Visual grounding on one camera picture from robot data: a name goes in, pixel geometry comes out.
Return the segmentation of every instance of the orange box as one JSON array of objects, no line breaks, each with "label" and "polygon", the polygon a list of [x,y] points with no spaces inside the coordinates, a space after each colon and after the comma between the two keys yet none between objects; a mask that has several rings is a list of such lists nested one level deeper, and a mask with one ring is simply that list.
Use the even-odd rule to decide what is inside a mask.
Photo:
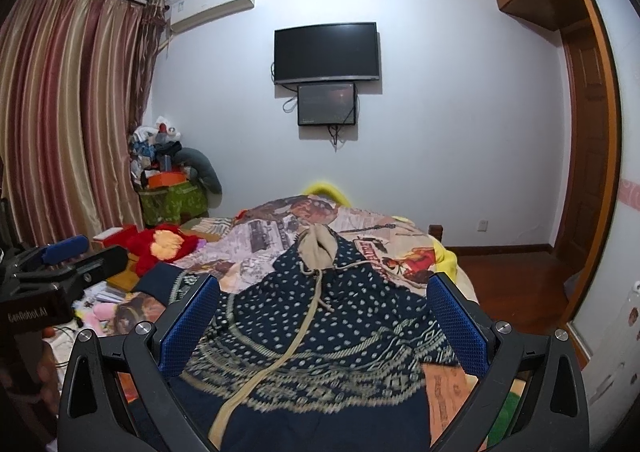
[{"label": "orange box", "polygon": [[187,181],[183,172],[161,172],[149,178],[149,188],[169,187]]}]

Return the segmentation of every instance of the air conditioner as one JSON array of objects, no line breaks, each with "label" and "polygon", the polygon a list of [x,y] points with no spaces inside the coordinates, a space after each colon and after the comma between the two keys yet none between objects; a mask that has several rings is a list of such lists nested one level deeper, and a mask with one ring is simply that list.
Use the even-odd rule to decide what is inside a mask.
[{"label": "air conditioner", "polygon": [[171,7],[171,29],[180,33],[253,6],[254,0],[180,0]]}]

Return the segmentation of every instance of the green storage box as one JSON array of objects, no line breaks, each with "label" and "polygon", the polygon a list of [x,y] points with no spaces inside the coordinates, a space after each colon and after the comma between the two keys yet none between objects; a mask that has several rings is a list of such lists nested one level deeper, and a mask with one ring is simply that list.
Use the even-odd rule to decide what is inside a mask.
[{"label": "green storage box", "polygon": [[138,195],[146,226],[162,223],[180,225],[207,212],[205,191],[189,181],[169,187],[141,190]]}]

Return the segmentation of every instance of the pink wall border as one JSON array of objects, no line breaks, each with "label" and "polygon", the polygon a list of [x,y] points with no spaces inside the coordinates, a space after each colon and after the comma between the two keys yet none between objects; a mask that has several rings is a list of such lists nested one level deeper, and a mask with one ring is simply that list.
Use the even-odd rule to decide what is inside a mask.
[{"label": "pink wall border", "polygon": [[640,212],[640,185],[627,179],[621,179],[620,187],[618,188],[618,199],[625,205]]}]

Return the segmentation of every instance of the green cloth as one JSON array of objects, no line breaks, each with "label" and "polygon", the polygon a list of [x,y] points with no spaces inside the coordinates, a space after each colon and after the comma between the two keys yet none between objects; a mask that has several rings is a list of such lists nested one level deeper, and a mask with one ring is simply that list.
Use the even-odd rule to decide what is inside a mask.
[{"label": "green cloth", "polygon": [[188,181],[169,187],[138,191],[142,204],[142,219],[146,226],[162,223],[179,225],[207,211],[204,190]]},{"label": "green cloth", "polygon": [[507,432],[507,428],[511,423],[511,419],[513,419],[519,403],[520,396],[513,392],[507,395],[507,399],[504,400],[504,405],[500,409],[500,414],[498,414],[498,418],[494,421],[494,426],[491,427],[489,435],[487,436],[487,448],[502,441],[504,433]]}]

